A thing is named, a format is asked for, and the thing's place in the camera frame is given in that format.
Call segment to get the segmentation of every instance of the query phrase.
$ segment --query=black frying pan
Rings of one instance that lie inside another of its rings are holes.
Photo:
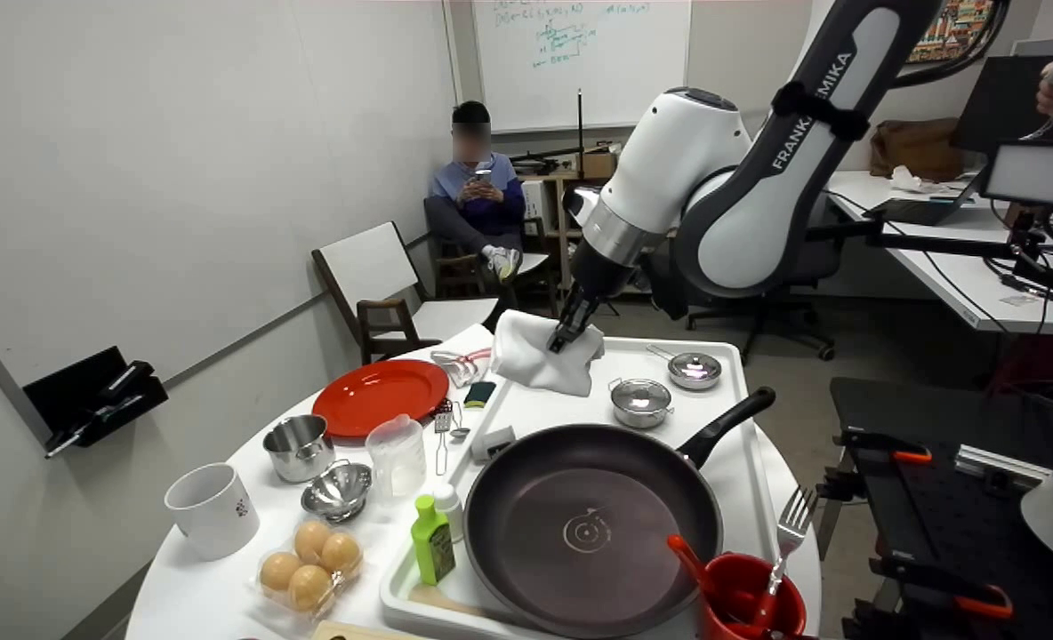
[[[698,470],[730,427],[771,402],[771,387],[748,394],[681,452],[595,425],[515,441],[466,502],[475,574],[561,635],[633,635],[665,621],[695,595],[665,537],[683,534],[701,557],[718,549],[718,512]]]

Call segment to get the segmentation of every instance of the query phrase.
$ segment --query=red plate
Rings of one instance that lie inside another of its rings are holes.
[[[347,369],[346,376],[332,381],[318,394],[312,411],[322,417],[327,436],[363,441],[376,425],[399,411],[429,421],[445,398],[445,369],[415,361],[392,361]]]

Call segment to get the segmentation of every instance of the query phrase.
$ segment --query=cup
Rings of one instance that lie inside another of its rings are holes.
[[[369,430],[363,441],[375,459],[375,492],[385,502],[403,502],[420,492],[428,477],[422,427],[409,417],[396,417]]]
[[[322,441],[322,421],[319,417],[282,421],[262,436],[262,447],[275,459],[275,472],[283,483],[311,483],[312,477],[319,477],[319,472],[327,472],[333,467],[333,452]]]
[[[166,487],[164,506],[198,557],[224,557],[244,549],[258,525],[236,467],[224,464],[181,472]]]
[[[715,585],[715,599],[704,601],[708,640],[753,640],[768,632],[803,635],[809,609],[797,585],[786,577],[774,595],[771,625],[766,632],[749,628],[768,592],[768,562],[753,554],[715,554],[704,574]]]

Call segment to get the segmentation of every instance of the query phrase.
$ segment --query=brown egg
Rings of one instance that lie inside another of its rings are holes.
[[[287,581],[287,605],[298,613],[312,613],[322,605],[332,585],[319,567],[298,567]]]
[[[343,529],[333,529],[319,549],[319,567],[332,574],[357,577],[360,562],[360,543]]]
[[[322,539],[333,534],[333,525],[319,524],[319,518],[307,518],[298,525],[298,534],[290,537],[290,549],[303,554],[303,562],[312,562],[319,567],[319,551],[322,551]]]
[[[268,592],[287,592],[290,574],[298,570],[298,554],[296,551],[279,551],[262,562],[258,585]]]

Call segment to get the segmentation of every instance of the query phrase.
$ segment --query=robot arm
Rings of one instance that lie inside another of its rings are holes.
[[[586,326],[598,304],[625,283],[633,261],[670,234],[677,214],[672,261],[698,291],[753,291],[774,281],[822,184],[864,137],[938,3],[835,0],[748,158],[732,105],[698,90],[663,94],[584,222],[577,283],[552,349]]]

